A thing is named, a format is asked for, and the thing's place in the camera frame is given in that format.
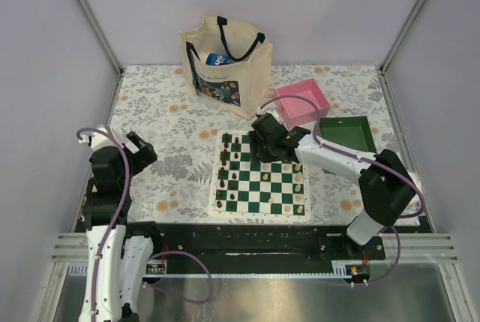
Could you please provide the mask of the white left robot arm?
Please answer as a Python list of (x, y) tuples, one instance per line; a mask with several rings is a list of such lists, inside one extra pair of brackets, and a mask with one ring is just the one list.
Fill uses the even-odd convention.
[(80, 321), (137, 321), (137, 300), (149, 258), (157, 257), (162, 239), (152, 222), (128, 224), (131, 180), (158, 159), (152, 144), (134, 132), (133, 145), (120, 143), (100, 125), (81, 128), (80, 143), (93, 151), (91, 177), (82, 217), (88, 248), (88, 271)]

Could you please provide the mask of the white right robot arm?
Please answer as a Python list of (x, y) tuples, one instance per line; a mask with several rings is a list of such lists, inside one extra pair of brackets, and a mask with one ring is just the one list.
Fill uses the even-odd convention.
[(361, 257), (368, 242), (400, 219), (421, 193), (399, 157), (391, 150), (362, 152), (324, 140), (315, 131), (289, 130), (270, 113), (252, 123), (250, 149), (254, 161), (292, 161), (320, 167), (357, 185), (363, 210), (348, 225), (341, 240), (349, 258)]

